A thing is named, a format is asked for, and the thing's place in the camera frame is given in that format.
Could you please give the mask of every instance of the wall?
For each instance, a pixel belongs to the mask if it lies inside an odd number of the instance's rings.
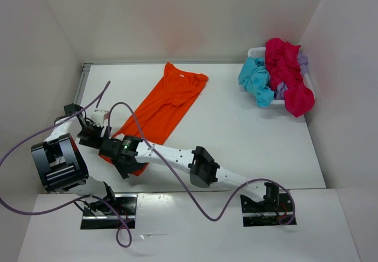
[[[47,0],[85,62],[242,61],[299,41],[320,0]]]
[[[0,0],[0,153],[52,124],[73,101],[80,64],[45,0]],[[41,191],[27,142],[1,167],[0,196],[33,209]],[[2,261],[16,261],[29,217],[0,207]]]
[[[362,261],[378,241],[378,0],[322,0],[302,39],[317,103],[307,115]]]

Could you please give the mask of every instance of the teal cloth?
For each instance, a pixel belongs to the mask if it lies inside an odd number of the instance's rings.
[[[269,107],[274,91],[267,86],[270,76],[265,68],[264,58],[248,57],[237,80],[239,85],[256,97],[259,107]]]

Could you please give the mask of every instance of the white table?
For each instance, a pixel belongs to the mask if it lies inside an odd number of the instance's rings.
[[[109,110],[117,101],[125,101],[136,109],[163,76],[164,65],[91,66],[84,78],[80,104],[92,101],[110,80],[100,109]],[[183,149],[203,146],[222,166],[251,179],[269,178],[291,189],[325,188],[304,117],[296,119],[285,109],[259,108],[255,98],[237,83],[242,64],[175,65],[206,74],[209,81],[165,145]],[[87,114],[90,116],[93,110],[94,107]],[[115,109],[113,131],[129,116],[125,107]],[[90,175],[107,182],[116,192],[183,190],[165,166],[149,165],[141,176],[123,180],[114,166],[98,157],[98,150],[81,145],[79,149]],[[183,176],[189,184],[188,176]]]
[[[195,196],[215,216],[229,192]],[[128,249],[116,244],[116,230],[80,230],[81,212],[70,205],[31,217],[18,262],[359,261],[335,190],[293,190],[292,196],[298,225],[243,227],[238,196],[219,222],[210,222],[185,193],[139,194]],[[39,195],[34,210],[73,198],[76,195]],[[125,232],[120,239],[127,243]]]

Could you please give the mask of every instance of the purple cloth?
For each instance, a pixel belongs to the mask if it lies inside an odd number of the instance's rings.
[[[307,56],[304,55],[304,54],[298,53],[296,60],[299,64],[299,67],[301,68],[302,76],[305,73],[308,73],[308,69],[307,69],[308,58],[307,58]],[[278,86],[277,86],[277,89],[275,90],[276,100],[283,100],[284,99],[284,91],[286,91],[287,89],[288,89],[288,86],[286,86],[284,82],[279,83]]]

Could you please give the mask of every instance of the laundry basket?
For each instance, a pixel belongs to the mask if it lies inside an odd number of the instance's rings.
[[[253,57],[253,58],[265,57],[265,47],[250,48],[248,51],[248,56]],[[314,94],[314,99],[315,99],[316,98],[315,91],[311,84],[311,80],[309,79],[308,73],[303,74],[303,82],[305,83],[305,86],[312,91],[312,93]],[[284,105],[285,105],[285,100],[272,100],[271,102],[272,107],[282,107]]]

